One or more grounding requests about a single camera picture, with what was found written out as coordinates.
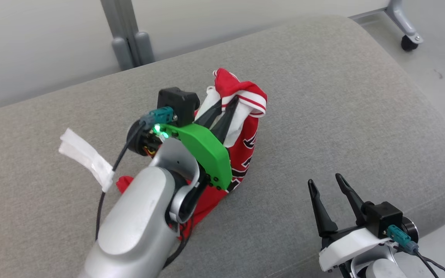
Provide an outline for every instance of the floor stain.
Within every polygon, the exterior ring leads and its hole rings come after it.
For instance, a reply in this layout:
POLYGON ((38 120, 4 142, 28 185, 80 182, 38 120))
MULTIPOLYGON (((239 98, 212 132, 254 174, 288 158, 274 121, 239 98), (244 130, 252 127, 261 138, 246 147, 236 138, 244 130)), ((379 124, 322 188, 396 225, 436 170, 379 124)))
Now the floor stain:
POLYGON ((437 74, 439 74, 439 79, 443 79, 443 78, 444 78, 440 72, 438 72, 437 70, 434 70, 434 71, 435 71, 437 74))

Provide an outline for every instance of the cable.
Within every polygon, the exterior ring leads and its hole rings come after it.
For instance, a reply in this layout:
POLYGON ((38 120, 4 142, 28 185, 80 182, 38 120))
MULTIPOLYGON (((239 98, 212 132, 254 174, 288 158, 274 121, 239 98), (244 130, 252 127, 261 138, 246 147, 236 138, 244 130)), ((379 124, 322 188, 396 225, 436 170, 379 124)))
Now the cable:
POLYGON ((180 234, 181 234, 181 237, 182 237, 182 241, 180 241, 180 244, 179 244, 178 248, 176 249, 175 253, 173 253, 171 256, 168 257, 168 259, 164 263, 164 266, 162 267, 162 269, 168 267, 168 265, 170 265, 178 257, 178 255, 181 254, 181 252, 183 251, 185 246, 187 246, 187 243, 189 242, 189 239, 190 239, 190 236, 191 236, 191 233, 192 233, 192 230, 193 230, 193 215, 190 217, 190 220, 191 220, 190 230, 189 230, 189 235, 187 236, 187 239, 185 239, 185 236, 183 234, 183 232, 187 228, 187 226, 180 225, 183 228, 183 229, 180 229, 180 234))
POLYGON ((445 272, 445 267, 441 266, 440 264, 434 262, 433 260, 429 259, 428 257, 423 257, 427 262, 432 263, 434 266, 442 269, 445 272))
MULTIPOLYGON (((116 169, 118 169, 118 165, 120 164, 121 160, 123 159, 123 156, 125 155, 128 146, 130 145, 131 141, 136 137, 136 134, 145 127, 145 121, 141 121, 138 127, 135 129, 135 131, 131 134, 131 136, 127 139, 127 142, 123 146, 123 149, 121 150, 120 154, 118 155, 118 158, 116 159, 116 162, 113 166, 113 172, 116 172, 116 169)), ((95 240, 99 238, 99 227, 100 227, 100 214, 102 211, 102 204, 104 203, 104 197, 106 197, 106 192, 102 192, 99 199, 99 207, 97 207, 97 218, 95 220, 95 240)))
POLYGON ((425 264, 425 266, 430 270, 432 275, 434 275, 435 278, 438 278, 437 273, 430 266, 430 264, 424 259, 424 257, 422 255, 420 255, 420 252, 418 251, 418 249, 413 250, 413 252, 415 253, 415 256, 419 257, 420 260, 422 260, 423 264, 425 264))

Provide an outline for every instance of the metal leg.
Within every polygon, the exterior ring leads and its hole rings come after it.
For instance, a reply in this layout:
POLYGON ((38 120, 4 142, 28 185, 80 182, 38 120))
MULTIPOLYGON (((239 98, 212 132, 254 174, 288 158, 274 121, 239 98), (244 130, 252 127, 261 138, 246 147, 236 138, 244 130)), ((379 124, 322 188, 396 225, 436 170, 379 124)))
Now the metal leg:
MULTIPOLYGON (((408 20, 406 14, 404 14, 401 2, 402 0, 391 0, 389 2, 389 5, 387 6, 386 14, 392 19, 392 21, 394 21, 394 23, 396 23, 396 25, 401 29, 401 31, 403 31, 406 37, 413 44, 416 44, 418 46, 418 44, 421 44, 423 42, 423 39, 417 33, 413 24, 408 20)), ((409 43, 409 41, 404 39, 404 43, 407 44, 409 43)))

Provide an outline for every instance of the gray fabric surface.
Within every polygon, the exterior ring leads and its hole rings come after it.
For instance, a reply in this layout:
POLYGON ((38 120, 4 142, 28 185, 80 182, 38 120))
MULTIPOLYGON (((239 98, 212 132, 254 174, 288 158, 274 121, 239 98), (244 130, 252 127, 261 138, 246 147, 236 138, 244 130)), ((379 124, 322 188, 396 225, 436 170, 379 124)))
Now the gray fabric surface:
MULTIPOLYGON (((1 108, 0 278, 74 277, 92 246, 100 187, 58 154, 67 127, 113 162, 160 88, 203 97, 218 67, 258 84, 267 115, 244 182, 161 277, 322 275, 306 183, 315 180, 331 217, 349 227, 337 172, 364 200, 399 207, 422 234, 445 223, 445 121, 360 26, 326 16, 1 108)), ((119 175, 148 162, 128 152, 119 175)), ((104 214, 118 196, 106 196, 104 214)))

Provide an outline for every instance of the green plastic bracket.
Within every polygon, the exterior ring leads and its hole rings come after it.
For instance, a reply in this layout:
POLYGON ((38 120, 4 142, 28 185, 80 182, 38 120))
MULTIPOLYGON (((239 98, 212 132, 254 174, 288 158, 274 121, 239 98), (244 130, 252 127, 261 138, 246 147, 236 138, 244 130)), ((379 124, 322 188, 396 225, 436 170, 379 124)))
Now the green plastic bracket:
POLYGON ((177 137, 210 175, 211 183, 227 190, 233 179, 229 153, 209 129, 197 124, 184 127, 159 124, 159 128, 154 126, 154 132, 177 137))

